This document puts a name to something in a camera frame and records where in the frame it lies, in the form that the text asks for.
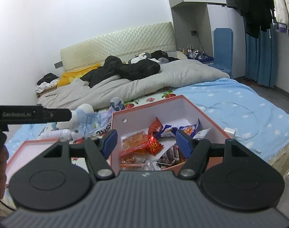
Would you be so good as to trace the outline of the white brown snack bag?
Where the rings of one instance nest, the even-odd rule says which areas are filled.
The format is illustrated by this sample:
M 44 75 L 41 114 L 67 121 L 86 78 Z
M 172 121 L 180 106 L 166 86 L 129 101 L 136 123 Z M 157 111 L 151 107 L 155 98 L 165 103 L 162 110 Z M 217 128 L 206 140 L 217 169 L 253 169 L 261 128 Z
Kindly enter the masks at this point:
M 181 150 L 176 144 L 174 144 L 157 160 L 157 165 L 161 169 L 164 169 L 180 163 L 184 163 L 185 161 L 186 158 L 182 154 Z

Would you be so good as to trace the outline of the grey quilt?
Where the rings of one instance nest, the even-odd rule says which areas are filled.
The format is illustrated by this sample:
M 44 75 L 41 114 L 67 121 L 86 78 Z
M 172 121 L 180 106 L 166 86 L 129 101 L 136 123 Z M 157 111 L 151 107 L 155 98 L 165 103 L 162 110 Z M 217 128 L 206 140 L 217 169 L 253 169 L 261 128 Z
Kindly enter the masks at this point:
M 164 87 L 180 88 L 220 78 L 229 78 L 229 74 L 197 60 L 181 59 L 162 64 L 159 73 L 134 81 L 112 76 L 91 88 L 86 81 L 75 79 L 66 86 L 42 95 L 37 103 L 45 108 L 70 110 L 75 110 L 81 104 L 90 104 L 98 110 L 109 106 L 114 97 L 127 102 Z

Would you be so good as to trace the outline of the dark red tea packet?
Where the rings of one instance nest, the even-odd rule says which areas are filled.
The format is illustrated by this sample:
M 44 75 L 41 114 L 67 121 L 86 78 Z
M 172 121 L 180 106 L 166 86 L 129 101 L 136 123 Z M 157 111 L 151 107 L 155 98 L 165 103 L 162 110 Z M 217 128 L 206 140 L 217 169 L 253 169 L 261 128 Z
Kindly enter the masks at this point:
M 160 122 L 160 120 L 156 117 L 153 122 L 150 124 L 148 129 L 148 135 L 155 136 L 160 131 L 163 130 L 163 124 Z

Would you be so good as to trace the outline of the clear plastic bag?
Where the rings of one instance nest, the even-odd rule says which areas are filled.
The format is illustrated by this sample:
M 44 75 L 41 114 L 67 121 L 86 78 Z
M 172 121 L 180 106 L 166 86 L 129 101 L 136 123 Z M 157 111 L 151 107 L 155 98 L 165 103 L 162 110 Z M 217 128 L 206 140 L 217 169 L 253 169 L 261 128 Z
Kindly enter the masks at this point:
M 82 125 L 81 133 L 84 137 L 101 136 L 111 129 L 113 113 L 124 110 L 123 99 L 114 97 L 110 101 L 108 110 L 87 114 L 85 123 Z

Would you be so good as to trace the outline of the white spray bottle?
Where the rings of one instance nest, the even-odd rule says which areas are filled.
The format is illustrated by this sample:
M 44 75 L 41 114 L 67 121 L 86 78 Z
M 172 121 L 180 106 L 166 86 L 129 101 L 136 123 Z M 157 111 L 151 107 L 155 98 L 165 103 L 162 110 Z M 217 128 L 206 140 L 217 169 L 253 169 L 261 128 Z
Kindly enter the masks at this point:
M 59 140 L 73 140 L 77 141 L 79 139 L 83 139 L 84 135 L 82 135 L 79 130 L 69 130 L 69 129 L 61 129 L 61 130 L 53 130 L 53 131 L 45 131 L 40 134 L 41 139 L 59 139 Z

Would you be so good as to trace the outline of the blue snack bag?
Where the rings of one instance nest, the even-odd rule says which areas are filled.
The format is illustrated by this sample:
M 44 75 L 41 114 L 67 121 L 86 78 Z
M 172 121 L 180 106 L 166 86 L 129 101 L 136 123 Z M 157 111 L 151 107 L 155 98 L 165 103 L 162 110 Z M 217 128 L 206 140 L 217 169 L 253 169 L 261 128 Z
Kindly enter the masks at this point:
M 183 130 L 183 132 L 185 132 L 190 137 L 194 137 L 194 135 L 198 132 L 199 125 L 200 125 L 199 119 L 197 119 L 196 123 L 193 125 L 186 125 L 186 126 L 165 125 L 163 127 L 163 130 L 160 131 L 158 134 L 156 134 L 155 137 L 156 138 L 176 137 L 176 132 L 178 130 Z

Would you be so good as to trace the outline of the black clothes pile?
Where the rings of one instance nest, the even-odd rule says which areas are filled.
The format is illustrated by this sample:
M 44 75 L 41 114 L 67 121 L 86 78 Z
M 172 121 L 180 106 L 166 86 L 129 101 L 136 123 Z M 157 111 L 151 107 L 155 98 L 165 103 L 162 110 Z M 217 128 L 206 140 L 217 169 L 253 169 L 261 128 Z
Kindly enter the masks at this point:
M 121 79 L 134 81 L 155 75 L 160 71 L 161 64 L 176 61 L 164 51 L 155 51 L 136 63 L 123 63 L 120 58 L 108 56 L 104 65 L 93 69 L 81 77 L 92 88 L 103 80 L 118 75 Z

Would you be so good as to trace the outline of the clothes heap by wall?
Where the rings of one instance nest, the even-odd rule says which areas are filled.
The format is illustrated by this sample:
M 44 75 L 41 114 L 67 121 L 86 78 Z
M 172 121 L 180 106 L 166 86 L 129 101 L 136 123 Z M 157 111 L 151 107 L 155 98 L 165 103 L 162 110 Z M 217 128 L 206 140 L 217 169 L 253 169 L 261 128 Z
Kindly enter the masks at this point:
M 36 93 L 40 94 L 44 92 L 46 89 L 50 89 L 56 86 L 59 83 L 59 81 L 60 78 L 53 73 L 48 73 L 44 75 L 40 80 L 37 81 Z

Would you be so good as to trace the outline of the cream padded headboard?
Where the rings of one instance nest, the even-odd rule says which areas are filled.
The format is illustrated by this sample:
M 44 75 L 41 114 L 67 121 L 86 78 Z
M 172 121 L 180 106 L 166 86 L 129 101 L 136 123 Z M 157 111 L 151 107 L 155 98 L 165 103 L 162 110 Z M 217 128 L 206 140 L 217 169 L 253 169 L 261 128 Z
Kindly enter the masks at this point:
M 104 63 L 108 56 L 128 61 L 142 52 L 175 51 L 176 40 L 170 22 L 112 32 L 62 48 L 60 57 L 65 71 Z

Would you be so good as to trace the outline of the red foil wrapper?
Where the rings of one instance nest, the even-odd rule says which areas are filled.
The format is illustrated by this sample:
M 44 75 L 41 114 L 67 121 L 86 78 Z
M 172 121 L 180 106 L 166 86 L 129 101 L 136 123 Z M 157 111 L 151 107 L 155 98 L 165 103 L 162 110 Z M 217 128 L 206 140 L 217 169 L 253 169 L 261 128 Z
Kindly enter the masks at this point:
M 145 147 L 145 149 L 151 154 L 156 155 L 162 149 L 163 145 L 152 135 L 147 135 L 149 144 Z

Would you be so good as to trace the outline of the blue chair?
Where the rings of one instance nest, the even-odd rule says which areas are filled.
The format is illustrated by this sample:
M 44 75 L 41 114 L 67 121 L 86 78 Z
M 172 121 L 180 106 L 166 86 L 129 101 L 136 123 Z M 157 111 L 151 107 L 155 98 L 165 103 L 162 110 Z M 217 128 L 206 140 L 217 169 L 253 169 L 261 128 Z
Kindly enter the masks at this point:
M 233 31 L 230 28 L 216 28 L 213 32 L 212 67 L 233 77 Z

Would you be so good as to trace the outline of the pink box lid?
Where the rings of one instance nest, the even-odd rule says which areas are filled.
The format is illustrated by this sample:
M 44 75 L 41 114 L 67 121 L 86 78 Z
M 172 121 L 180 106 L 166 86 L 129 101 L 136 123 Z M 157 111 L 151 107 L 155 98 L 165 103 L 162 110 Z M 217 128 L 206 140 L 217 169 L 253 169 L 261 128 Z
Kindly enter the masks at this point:
M 95 139 L 95 143 L 99 147 L 99 141 L 101 138 Z M 60 142 L 57 139 L 40 139 L 34 141 L 25 141 L 19 147 L 19 149 L 13 154 L 7 163 L 6 167 L 6 184 L 5 187 L 9 187 L 11 177 L 27 163 L 33 160 L 35 157 L 49 149 L 53 144 Z

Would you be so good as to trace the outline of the clear brown biscuit packet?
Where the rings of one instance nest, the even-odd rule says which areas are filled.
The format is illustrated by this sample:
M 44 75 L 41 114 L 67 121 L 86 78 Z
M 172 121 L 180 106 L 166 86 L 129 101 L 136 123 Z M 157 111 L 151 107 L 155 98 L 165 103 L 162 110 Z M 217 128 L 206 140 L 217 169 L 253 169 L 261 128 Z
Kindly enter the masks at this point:
M 122 136 L 121 146 L 119 157 L 124 157 L 132 152 L 147 148 L 149 146 L 149 140 L 147 135 L 141 131 L 131 136 Z

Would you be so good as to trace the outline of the yellow pillow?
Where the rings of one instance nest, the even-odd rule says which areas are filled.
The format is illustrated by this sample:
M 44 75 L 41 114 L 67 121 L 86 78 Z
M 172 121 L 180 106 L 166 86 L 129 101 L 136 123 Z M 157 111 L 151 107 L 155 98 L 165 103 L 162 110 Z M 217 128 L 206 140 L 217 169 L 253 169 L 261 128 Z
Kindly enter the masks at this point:
M 73 70 L 70 72 L 65 72 L 62 74 L 57 87 L 65 86 L 73 82 L 74 79 L 81 78 L 86 73 L 90 72 L 91 70 L 96 70 L 101 66 L 100 63 L 95 63 L 90 67 L 82 68 L 80 70 Z

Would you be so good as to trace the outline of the orange corn snack packet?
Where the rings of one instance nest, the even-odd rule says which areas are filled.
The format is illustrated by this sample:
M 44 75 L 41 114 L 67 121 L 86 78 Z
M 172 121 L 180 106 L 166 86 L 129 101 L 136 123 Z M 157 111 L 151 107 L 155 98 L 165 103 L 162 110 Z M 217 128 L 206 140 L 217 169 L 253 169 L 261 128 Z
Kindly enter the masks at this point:
M 145 165 L 147 161 L 147 153 L 133 152 L 130 153 L 120 160 L 121 170 L 137 170 Z

